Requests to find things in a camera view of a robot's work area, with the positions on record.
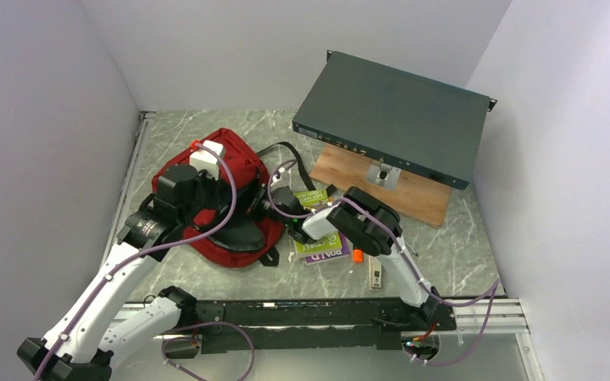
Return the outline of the green storey treehouse book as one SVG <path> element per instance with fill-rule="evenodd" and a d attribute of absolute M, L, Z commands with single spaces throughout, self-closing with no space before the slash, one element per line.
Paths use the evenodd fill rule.
<path fill-rule="evenodd" d="M 330 207 L 331 202 L 331 198 L 326 190 L 296 192 L 295 196 L 306 210 L 315 213 L 314 216 L 305 219 L 303 224 L 304 231 L 315 241 L 306 244 L 294 241 L 295 256 L 305 259 L 315 254 L 341 250 L 343 248 L 343 239 L 326 219 L 327 214 L 330 212 L 328 207 Z"/>

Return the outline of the red student backpack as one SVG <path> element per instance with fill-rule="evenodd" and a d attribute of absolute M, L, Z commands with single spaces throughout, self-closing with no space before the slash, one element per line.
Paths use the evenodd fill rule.
<path fill-rule="evenodd" d="M 276 208 L 272 191 L 278 186 L 276 181 L 270 178 L 261 159 L 268 149 L 254 152 L 240 136 L 224 128 L 217 129 L 208 135 L 207 139 L 226 148 L 224 160 L 229 168 L 221 170 L 220 176 L 230 184 L 231 201 L 235 199 L 237 205 L 229 222 L 209 237 L 191 243 L 192 248 L 209 261 L 223 267 L 246 267 L 256 261 L 264 266 L 276 266 L 279 263 L 276 243 L 287 231 L 276 221 L 256 217 L 254 214 L 254 209 L 265 191 L 270 203 Z M 218 215 L 217 222 L 210 224 L 207 231 L 225 218 L 229 208 L 230 205 L 224 213 Z M 188 239 L 207 231 L 187 227 L 183 236 Z"/>

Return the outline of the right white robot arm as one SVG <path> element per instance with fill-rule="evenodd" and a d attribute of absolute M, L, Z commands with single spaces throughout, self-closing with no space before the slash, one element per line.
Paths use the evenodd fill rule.
<path fill-rule="evenodd" d="M 453 309 L 419 274 L 402 237 L 399 214 L 367 192 L 351 187 L 329 204 L 305 207 L 288 187 L 267 190 L 258 203 L 261 214 L 277 220 L 300 244 L 317 244 L 332 234 L 343 235 L 355 249 L 377 259 L 397 285 L 399 300 L 379 306 L 369 322 L 386 330 L 453 331 Z"/>

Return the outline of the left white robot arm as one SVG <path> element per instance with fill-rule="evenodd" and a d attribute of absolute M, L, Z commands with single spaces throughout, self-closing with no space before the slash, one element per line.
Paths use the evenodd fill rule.
<path fill-rule="evenodd" d="M 134 288 L 171 248 L 200 241 L 228 223 L 237 186 L 225 164 L 220 174 L 189 164 L 166 168 L 156 188 L 118 232 L 105 263 L 71 309 L 41 338 L 25 339 L 18 358 L 35 380 L 108 380 L 115 368 L 156 335 L 190 331 L 197 299 L 176 286 L 113 325 Z"/>

